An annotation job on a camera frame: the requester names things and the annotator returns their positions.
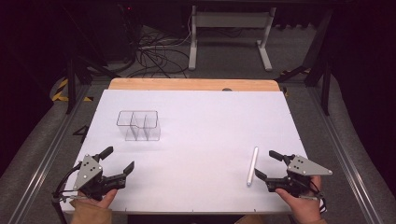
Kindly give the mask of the person's left hand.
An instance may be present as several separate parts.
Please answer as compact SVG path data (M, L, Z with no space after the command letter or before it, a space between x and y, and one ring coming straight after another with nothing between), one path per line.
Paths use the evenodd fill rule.
M83 199L81 202L107 209L116 198L117 193L118 191L116 189L112 189L104 196L101 201L96 201L95 199Z

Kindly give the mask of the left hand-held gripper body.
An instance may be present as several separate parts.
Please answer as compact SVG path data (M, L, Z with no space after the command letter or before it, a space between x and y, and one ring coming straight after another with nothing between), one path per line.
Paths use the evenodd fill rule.
M127 174L104 176L100 160L106 156L87 154L80 164L77 179L73 190L81 191L85 196L96 201L102 201L103 197L112 189L124 189Z

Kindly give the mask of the white board sheet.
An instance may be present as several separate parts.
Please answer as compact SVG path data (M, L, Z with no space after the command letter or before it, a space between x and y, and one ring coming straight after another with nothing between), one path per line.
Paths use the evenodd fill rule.
M156 111L159 140L126 140L122 110ZM107 147L114 151L101 162L105 175L134 165L111 205L124 214L287 213L262 181L247 182L248 170L283 177L285 164L269 151L305 154L280 91L106 90L79 154Z

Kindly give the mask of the white metal stand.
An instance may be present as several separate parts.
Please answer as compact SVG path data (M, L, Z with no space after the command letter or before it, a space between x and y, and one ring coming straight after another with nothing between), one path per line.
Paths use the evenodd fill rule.
M263 36L256 41L257 48L262 58L264 69L268 72L273 70L266 43L271 31L272 23L276 14L276 8L271 7L268 12L202 12L197 10L197 6L191 7L190 21L190 70L196 68L197 61L197 29L198 28L262 28Z

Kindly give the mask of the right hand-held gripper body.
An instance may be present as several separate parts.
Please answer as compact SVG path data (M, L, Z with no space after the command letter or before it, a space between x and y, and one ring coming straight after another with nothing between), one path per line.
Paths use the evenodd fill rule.
M313 193L313 197L322 197L317 186L312 183L311 177L314 175L331 175L332 170L325 168L303 156L293 155L291 162L285 162L287 175L282 178L267 177L265 184L269 192L276 189L284 189L293 197L306 197L308 192Z

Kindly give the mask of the black metal stand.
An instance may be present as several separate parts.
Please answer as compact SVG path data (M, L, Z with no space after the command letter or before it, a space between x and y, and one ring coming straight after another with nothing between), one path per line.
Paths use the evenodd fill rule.
M306 87L314 87L322 80L320 106L326 116L329 116L329 94L331 83L331 68L329 57L323 49L323 42L327 34L328 26L332 18L332 9L327 9L321 20L313 41L306 53L303 64L291 71L285 71L280 77L276 78L277 83L282 83L303 71L309 69L308 75L304 80Z
M78 102L76 79L82 85L90 85L92 82L89 67L106 77L118 77L115 72L105 68L105 61L100 58L98 48L94 45L93 38L87 33L87 28L80 17L80 7L77 7L77 13L76 16L72 9L65 4L60 4L57 12L58 18L56 19L59 41L67 61L67 114L72 112Z

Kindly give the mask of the white pen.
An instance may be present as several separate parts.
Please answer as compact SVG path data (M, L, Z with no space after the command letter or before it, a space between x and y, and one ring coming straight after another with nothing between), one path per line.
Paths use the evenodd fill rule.
M254 176L254 172L255 172L255 166L256 166L258 154L259 154L259 148L254 147L253 155L251 158L251 163L250 163L248 175L247 175L247 186L248 187L250 187L252 185L252 180L253 180L253 176Z

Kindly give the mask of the person's right hand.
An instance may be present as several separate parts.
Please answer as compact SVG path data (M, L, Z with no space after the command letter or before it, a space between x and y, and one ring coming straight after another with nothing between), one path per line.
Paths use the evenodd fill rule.
M284 189L276 189L276 194L290 207L296 221L321 219L319 200L296 198Z

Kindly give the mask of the clear plastic organizer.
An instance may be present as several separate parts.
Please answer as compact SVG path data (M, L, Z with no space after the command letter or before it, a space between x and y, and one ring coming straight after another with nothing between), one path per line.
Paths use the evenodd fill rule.
M159 141L161 127L155 110L122 110L117 126L125 141Z

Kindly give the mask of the aluminium rail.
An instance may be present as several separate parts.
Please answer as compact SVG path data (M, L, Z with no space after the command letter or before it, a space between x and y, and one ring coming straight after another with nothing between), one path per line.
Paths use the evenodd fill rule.
M360 173L358 172L353 160L345 151L345 148L339 138L332 119L327 116L320 102L320 96L314 88L307 89L315 108L317 109L322 122L324 123L327 133L330 136L334 153L346 175L349 186L352 189L354 197L356 198L361 211L366 219L367 224L385 224L382 217L379 215L373 201L370 198L369 192L365 187Z
M64 114L60 127L54 135L49 147L46 149L43 159L33 172L33 176L30 178L29 185L19 199L19 203L16 206L7 224L22 224L22 222L24 221L28 210L30 209L37 193L39 192L42 184L44 183L47 174L50 171L50 167L53 164L55 157L60 150L60 146L63 143L65 133L70 126L89 88L89 85L82 85L79 88L77 93L77 100L74 107L71 109L69 114Z

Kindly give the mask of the yellow black hazard tape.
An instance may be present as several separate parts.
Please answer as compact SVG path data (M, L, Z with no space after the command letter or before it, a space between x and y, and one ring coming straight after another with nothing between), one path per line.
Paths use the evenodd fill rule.
M68 84L68 79L64 77L62 81L59 83L58 88L56 89L55 93L51 97L53 102L68 102L69 98L67 96L63 96L63 91L65 90L66 85Z

